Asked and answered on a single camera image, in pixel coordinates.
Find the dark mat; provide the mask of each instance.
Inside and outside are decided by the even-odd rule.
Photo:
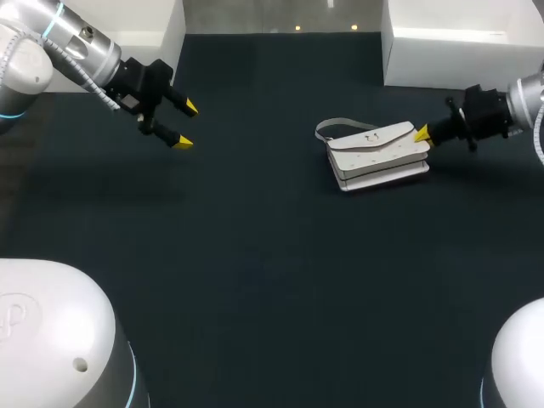
[[[62,95],[1,251],[106,291],[154,407],[472,408],[494,336],[544,296],[531,137],[339,191],[317,122],[417,126],[449,92],[383,88],[379,35],[188,37],[170,151]]]

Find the logo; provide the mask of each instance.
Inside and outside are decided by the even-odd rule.
[[[0,295],[0,347],[15,337],[31,337],[42,320],[37,302],[22,293]]]
[[[21,304],[12,304],[8,307],[4,317],[0,320],[0,342],[8,340],[14,327],[25,321],[26,308]]]

